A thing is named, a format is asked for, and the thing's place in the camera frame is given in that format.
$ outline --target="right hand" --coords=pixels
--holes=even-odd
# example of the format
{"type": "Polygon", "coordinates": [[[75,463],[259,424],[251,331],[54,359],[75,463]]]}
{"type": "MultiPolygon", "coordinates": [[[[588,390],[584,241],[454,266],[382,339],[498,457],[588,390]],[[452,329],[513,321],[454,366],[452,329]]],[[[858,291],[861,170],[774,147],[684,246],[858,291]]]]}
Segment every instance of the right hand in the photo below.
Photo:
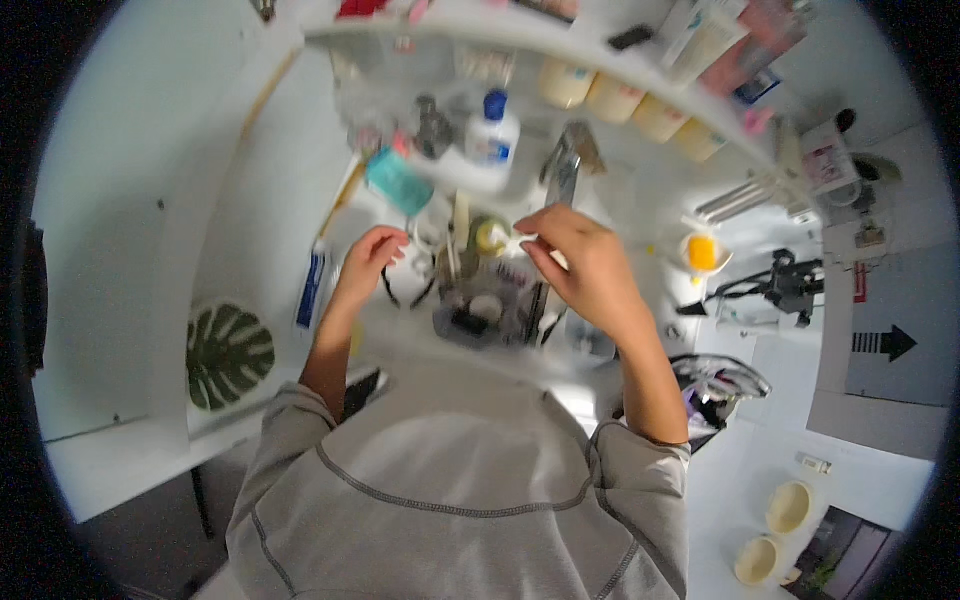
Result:
{"type": "Polygon", "coordinates": [[[514,228],[538,236],[522,248],[570,308],[619,344],[647,308],[616,233],[562,204],[520,219],[514,228]],[[550,256],[554,250],[564,255],[569,271],[550,256]]]}

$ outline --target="left hand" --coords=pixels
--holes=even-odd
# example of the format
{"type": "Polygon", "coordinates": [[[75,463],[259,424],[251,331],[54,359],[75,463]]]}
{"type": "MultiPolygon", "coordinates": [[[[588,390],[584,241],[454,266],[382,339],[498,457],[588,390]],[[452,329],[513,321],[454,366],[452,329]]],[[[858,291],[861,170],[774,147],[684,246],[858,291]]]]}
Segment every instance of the left hand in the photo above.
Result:
{"type": "Polygon", "coordinates": [[[356,315],[376,289],[380,272],[403,258],[400,248],[409,244],[406,232],[397,228],[378,226],[364,233],[347,253],[328,311],[356,315]]]}

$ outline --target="black hair clip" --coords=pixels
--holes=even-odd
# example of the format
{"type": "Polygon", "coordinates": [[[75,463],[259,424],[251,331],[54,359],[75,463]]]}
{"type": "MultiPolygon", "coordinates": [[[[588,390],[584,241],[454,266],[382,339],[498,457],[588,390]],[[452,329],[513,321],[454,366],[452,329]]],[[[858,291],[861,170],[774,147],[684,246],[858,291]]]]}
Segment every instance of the black hair clip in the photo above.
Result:
{"type": "MultiPolygon", "coordinates": [[[[433,269],[434,272],[437,270],[437,257],[433,256],[433,269]]],[[[390,280],[387,278],[387,268],[384,267],[383,271],[380,272],[380,278],[383,279],[383,287],[387,290],[387,298],[390,299],[390,304],[396,308],[400,308],[400,300],[396,299],[394,296],[394,291],[390,288],[390,280]]],[[[437,282],[437,276],[433,275],[430,277],[430,281],[427,282],[426,287],[423,288],[423,291],[420,292],[420,295],[417,296],[414,301],[410,302],[410,310],[415,310],[420,306],[426,297],[430,295],[430,291],[433,290],[434,284],[437,282]]]]}

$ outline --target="person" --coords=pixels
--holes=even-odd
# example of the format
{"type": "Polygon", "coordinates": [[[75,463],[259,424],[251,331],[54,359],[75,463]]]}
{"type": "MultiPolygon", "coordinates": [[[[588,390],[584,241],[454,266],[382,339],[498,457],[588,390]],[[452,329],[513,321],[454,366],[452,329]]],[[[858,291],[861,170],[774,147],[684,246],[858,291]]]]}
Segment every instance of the person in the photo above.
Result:
{"type": "Polygon", "coordinates": [[[686,410],[623,247],[561,205],[515,227],[616,342],[624,419],[588,440],[533,387],[407,360],[340,423],[351,326],[408,243],[374,228],[348,253],[300,383],[263,420],[227,534],[251,600],[686,596],[686,410]]]}

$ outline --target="black arrow sign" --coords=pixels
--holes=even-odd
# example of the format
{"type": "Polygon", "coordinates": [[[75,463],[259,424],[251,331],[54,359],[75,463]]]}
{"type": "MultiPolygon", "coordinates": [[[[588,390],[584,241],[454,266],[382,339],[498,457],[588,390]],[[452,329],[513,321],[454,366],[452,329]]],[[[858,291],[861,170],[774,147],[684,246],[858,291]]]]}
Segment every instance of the black arrow sign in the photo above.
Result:
{"type": "Polygon", "coordinates": [[[891,325],[890,333],[854,333],[851,351],[889,354],[892,363],[916,345],[916,340],[891,325]]]}

